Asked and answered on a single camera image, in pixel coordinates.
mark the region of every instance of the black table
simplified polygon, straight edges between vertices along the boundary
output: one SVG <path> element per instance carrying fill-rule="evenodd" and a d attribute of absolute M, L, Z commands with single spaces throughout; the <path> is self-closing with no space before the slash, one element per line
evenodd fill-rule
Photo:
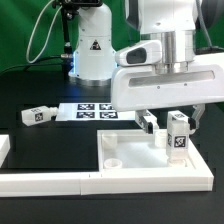
<path fill-rule="evenodd" d="M 0 134 L 11 149 L 1 173 L 97 171 L 97 130 L 137 129 L 134 121 L 55 122 L 32 127 L 21 110 L 60 103 L 110 102 L 109 87 L 83 87 L 60 72 L 9 72 L 0 77 Z M 164 125 L 167 110 L 155 110 Z M 206 106 L 191 137 L 215 176 L 213 192 L 145 193 L 0 199 L 0 223 L 223 223 L 224 113 Z"/>

